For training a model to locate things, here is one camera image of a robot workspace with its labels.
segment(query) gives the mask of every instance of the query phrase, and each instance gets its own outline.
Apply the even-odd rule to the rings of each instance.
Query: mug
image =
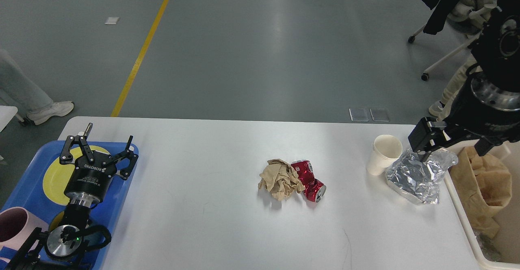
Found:
[[[49,225],[23,207],[11,207],[0,212],[0,247],[4,247],[2,253],[8,248],[18,251],[37,227],[46,231]]]

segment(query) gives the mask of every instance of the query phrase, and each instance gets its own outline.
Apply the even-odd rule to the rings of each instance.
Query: person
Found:
[[[493,3],[496,5],[498,0],[492,0]],[[446,118],[451,109],[451,102],[455,99],[457,94],[459,93],[460,88],[464,83],[466,82],[466,70],[474,64],[476,64],[477,61],[473,55],[470,54],[466,62],[460,66],[460,68],[455,72],[453,77],[448,82],[448,85],[446,85],[446,88],[444,88],[444,91],[442,92],[442,97],[439,101],[434,102],[429,108],[428,112],[432,116],[435,116],[439,120],[443,120]],[[481,72],[482,69],[480,67],[476,68],[474,72]]]
[[[72,101],[54,102],[27,78],[7,51],[0,49],[0,90],[17,101],[27,118],[40,125],[52,116],[65,116],[74,109]]]
[[[453,77],[451,77],[450,81],[448,82],[448,85],[446,85],[446,88],[444,88],[440,100],[434,102],[428,108],[429,114],[441,119],[446,118],[449,115],[451,109],[451,102],[453,102],[453,100],[459,93],[460,88],[462,87],[462,85],[464,85],[466,79],[468,79],[468,77],[466,76],[466,71],[470,66],[476,63],[477,61],[475,57],[473,57],[473,55],[470,55],[466,62],[457,69],[455,74],[453,74]]]

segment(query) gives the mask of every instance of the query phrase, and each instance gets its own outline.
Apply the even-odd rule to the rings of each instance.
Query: table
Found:
[[[6,105],[0,105],[0,132],[4,130],[7,124],[11,121],[13,116],[18,112],[17,107],[9,107]]]
[[[103,269],[479,269],[444,184],[413,205],[364,170],[377,135],[405,144],[411,125],[76,117],[59,140],[89,122],[140,152]],[[322,201],[258,191],[274,158],[310,160]]]

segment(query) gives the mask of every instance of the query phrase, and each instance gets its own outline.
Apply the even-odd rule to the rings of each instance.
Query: paper cup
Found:
[[[393,135],[379,135],[372,144],[372,154],[366,171],[371,175],[380,175],[403,153],[401,141]]]

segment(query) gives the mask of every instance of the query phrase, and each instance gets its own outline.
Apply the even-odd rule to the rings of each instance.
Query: brown paper bag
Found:
[[[494,238],[500,226],[492,217],[511,200],[509,170],[493,155],[480,157],[475,148],[466,147],[450,176],[471,227]]]

